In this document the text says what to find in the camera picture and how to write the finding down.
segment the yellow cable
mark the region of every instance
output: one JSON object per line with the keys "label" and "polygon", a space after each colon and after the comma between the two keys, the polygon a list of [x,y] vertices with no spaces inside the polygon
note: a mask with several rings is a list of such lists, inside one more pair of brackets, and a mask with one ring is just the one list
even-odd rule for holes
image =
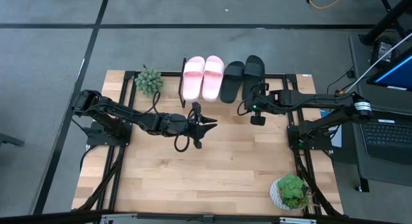
{"label": "yellow cable", "polygon": [[309,3],[310,3],[311,5],[313,5],[313,6],[314,6],[315,8],[317,8],[317,9],[325,9],[325,8],[329,8],[329,7],[333,6],[333,5],[336,5],[339,1],[340,1],[340,0],[336,0],[335,2],[331,3],[330,5],[323,6],[323,7],[319,7],[319,6],[314,5],[314,4],[312,3],[312,0],[309,0]]}

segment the wooden table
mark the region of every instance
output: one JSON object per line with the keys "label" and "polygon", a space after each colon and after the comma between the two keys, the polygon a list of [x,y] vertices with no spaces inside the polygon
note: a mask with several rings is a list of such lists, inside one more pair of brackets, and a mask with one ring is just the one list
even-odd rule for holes
{"label": "wooden table", "polygon": [[[124,71],[109,70],[102,94],[118,101]],[[179,77],[164,77],[165,88],[157,105],[159,112],[187,115],[177,94]],[[267,79],[270,90],[283,89],[281,80]],[[299,91],[315,93],[310,75],[297,75]],[[179,214],[300,215],[277,208],[269,197],[272,182],[286,173],[295,173],[292,151],[286,139],[287,116],[266,116],[265,126],[253,126],[249,116],[237,116],[241,94],[233,104],[201,100],[201,113],[218,120],[218,126],[203,138],[203,148],[192,144],[184,153],[174,150],[174,138],[151,136],[133,127],[126,148],[115,210]],[[145,111],[151,98],[136,93],[134,109]],[[321,117],[318,109],[303,109],[306,120]],[[183,147],[185,137],[179,145]],[[108,147],[97,147],[84,159],[73,208],[81,206],[100,183]],[[322,151],[311,151],[318,187],[342,212],[330,159]],[[108,207],[111,186],[106,190]]]}

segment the black slipper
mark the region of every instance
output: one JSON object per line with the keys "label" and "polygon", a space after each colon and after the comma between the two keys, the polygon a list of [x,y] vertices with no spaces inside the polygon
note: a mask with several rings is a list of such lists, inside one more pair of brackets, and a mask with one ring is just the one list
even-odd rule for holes
{"label": "black slipper", "polygon": [[250,95],[250,90],[265,78],[265,63],[260,57],[251,55],[246,60],[243,76],[242,100]]}
{"label": "black slipper", "polygon": [[236,100],[236,95],[240,85],[242,84],[243,71],[245,65],[243,62],[231,62],[225,69],[223,82],[220,88],[220,100],[224,103],[233,103]]}

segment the green artificial plant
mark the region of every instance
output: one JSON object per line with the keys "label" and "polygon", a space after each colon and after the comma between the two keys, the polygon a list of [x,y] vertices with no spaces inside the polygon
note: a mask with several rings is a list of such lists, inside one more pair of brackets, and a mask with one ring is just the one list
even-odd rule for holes
{"label": "green artificial plant", "polygon": [[309,204],[309,188],[303,183],[302,179],[287,174],[277,183],[283,204],[291,209],[303,208]]}
{"label": "green artificial plant", "polygon": [[137,91],[142,91],[147,97],[153,97],[157,91],[161,91],[164,85],[164,79],[161,78],[161,73],[144,66],[144,70],[139,73],[135,79]]}

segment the blue screen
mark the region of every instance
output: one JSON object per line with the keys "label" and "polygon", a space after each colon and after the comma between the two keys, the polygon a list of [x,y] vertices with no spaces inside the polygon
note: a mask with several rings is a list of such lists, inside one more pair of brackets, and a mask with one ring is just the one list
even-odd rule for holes
{"label": "blue screen", "polygon": [[400,62],[375,82],[412,89],[412,56]]}

